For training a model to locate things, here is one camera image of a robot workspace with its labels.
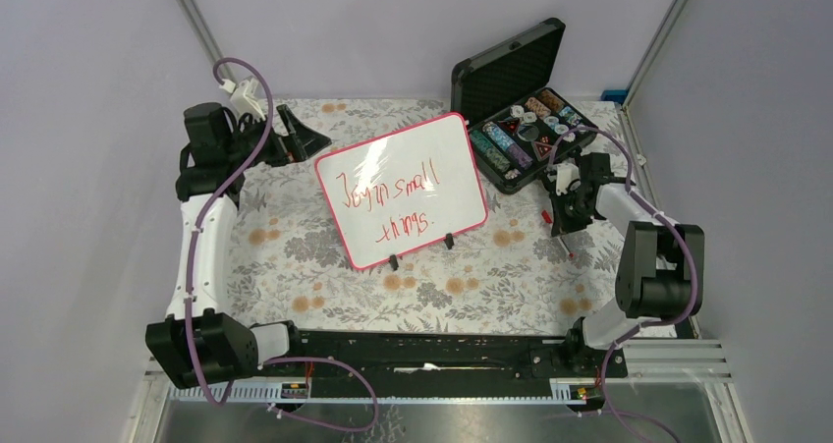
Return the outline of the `pink framed whiteboard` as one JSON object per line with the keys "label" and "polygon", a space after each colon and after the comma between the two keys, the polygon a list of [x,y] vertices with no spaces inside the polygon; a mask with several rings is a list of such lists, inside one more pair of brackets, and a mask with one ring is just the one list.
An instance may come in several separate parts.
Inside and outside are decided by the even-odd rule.
{"label": "pink framed whiteboard", "polygon": [[456,112],[322,155],[314,170],[356,270],[442,243],[488,218],[467,126]]}

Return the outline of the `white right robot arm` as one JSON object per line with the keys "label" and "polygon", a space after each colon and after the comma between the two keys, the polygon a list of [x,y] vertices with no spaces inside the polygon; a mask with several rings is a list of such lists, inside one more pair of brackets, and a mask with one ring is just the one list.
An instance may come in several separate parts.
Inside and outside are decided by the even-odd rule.
{"label": "white right robot arm", "polygon": [[631,180],[613,174],[607,154],[557,164],[544,172],[542,183],[552,204],[553,236],[606,221],[624,240],[613,300],[577,322],[579,340],[563,351],[569,371],[587,376],[601,365],[601,350],[644,327],[676,325],[699,312],[705,243],[700,227],[650,204]]}

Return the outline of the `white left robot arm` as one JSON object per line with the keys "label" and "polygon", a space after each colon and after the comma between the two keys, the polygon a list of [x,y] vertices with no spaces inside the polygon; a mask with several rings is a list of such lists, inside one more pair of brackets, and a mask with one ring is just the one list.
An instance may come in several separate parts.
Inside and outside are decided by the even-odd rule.
{"label": "white left robot arm", "polygon": [[283,375],[304,365],[292,321],[246,326],[228,312],[228,255],[245,182],[240,169],[305,162],[332,143],[286,105],[276,114],[284,135],[216,102],[184,112],[189,141],[175,184],[183,226],[180,267],[163,320],[145,331],[148,349],[178,389],[250,378],[265,361]]}

